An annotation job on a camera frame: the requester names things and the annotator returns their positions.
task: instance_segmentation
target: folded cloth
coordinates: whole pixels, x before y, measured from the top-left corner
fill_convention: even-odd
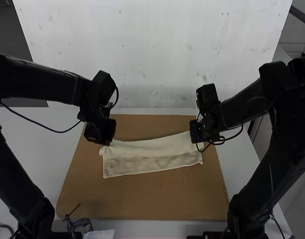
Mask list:
[[[99,155],[103,157],[104,178],[202,164],[202,155],[191,143],[188,131],[143,141],[113,140],[100,149]]]

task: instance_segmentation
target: cloth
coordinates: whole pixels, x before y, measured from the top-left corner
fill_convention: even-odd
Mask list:
[[[202,155],[188,131],[168,137],[124,142],[113,140],[100,149],[104,178],[140,174],[202,164]]]

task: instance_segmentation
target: black cable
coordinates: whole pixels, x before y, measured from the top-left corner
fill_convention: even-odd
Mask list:
[[[197,150],[200,152],[200,153],[203,153],[204,151],[207,150],[207,148],[209,148],[211,144],[208,144],[203,150],[200,150],[199,147],[198,147],[198,143],[196,143],[196,147],[197,147]]]
[[[220,239],[222,239],[223,235],[229,230],[229,227],[227,226],[225,230],[223,230]]]
[[[10,225],[7,225],[7,224],[0,224],[0,228],[8,229],[9,232],[10,232],[12,235],[14,234],[14,229],[13,229]]]
[[[43,124],[41,124],[41,123],[39,123],[39,122],[36,122],[36,121],[34,121],[34,120],[32,120],[32,119],[30,119],[30,118],[28,118],[28,117],[25,117],[25,116],[21,115],[20,113],[18,113],[18,112],[16,112],[16,111],[12,110],[10,107],[8,107],[8,106],[7,106],[6,104],[4,104],[3,102],[1,102],[0,104],[3,105],[6,109],[8,109],[8,111],[10,111],[11,113],[13,113],[13,114],[15,114],[15,115],[17,115],[17,116],[19,116],[19,117],[21,117],[21,118],[23,118],[23,119],[25,119],[25,120],[31,122],[31,123],[34,123],[34,124],[36,124],[36,125],[38,125],[38,126],[41,126],[42,128],[45,128],[45,129],[47,129],[47,130],[49,130],[49,131],[52,131],[52,132],[54,132],[54,133],[66,133],[66,132],[72,130],[73,128],[75,128],[75,127],[81,122],[81,120],[78,121],[76,124],[74,124],[72,127],[68,128],[67,130],[64,130],[64,131],[57,131],[57,130],[54,130],[54,129],[52,129],[52,128],[49,128],[49,127],[47,127],[47,126],[45,126],[45,125],[43,125]]]
[[[111,109],[117,104],[118,99],[119,99],[119,90],[116,86],[116,100],[115,100],[115,103],[112,105]]]
[[[272,178],[271,162],[269,163],[269,167],[270,167],[270,182],[271,182],[271,200],[270,200],[270,203],[271,203],[270,210],[271,211],[270,211],[270,218],[271,218],[272,221],[274,221],[276,223],[276,225],[277,225],[277,227],[278,227],[278,229],[279,229],[283,239],[286,239],[286,237],[284,236],[283,231],[282,231],[282,229],[281,229],[277,219],[275,218],[275,216],[273,214],[273,178]]]
[[[13,239],[18,234],[18,232],[19,230],[17,229],[15,233],[13,233],[8,239]]]

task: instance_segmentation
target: table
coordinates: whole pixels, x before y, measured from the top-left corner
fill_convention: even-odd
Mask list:
[[[113,109],[112,114],[193,115],[196,114],[196,109],[124,108]],[[222,133],[222,135],[229,137],[238,130],[238,128],[230,130]],[[225,142],[224,145],[216,146],[216,150],[228,197],[231,199],[248,182],[259,164],[259,159],[245,130],[235,139]],[[286,238],[289,238],[291,230],[278,204],[274,207],[274,214]],[[115,239],[142,237],[185,238],[187,235],[202,235],[203,231],[206,230],[222,231],[226,227],[226,223],[219,222],[138,220],[92,220],[92,222],[96,230],[115,229]],[[56,220],[53,223],[53,229],[65,231],[65,225],[61,220]],[[266,233],[270,239],[281,238],[274,222],[269,221],[266,224]]]

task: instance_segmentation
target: white wall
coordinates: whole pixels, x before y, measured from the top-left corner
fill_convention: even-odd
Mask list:
[[[271,61],[291,0],[18,0],[34,62],[92,79],[109,72],[120,107],[195,106],[215,83],[225,100]]]

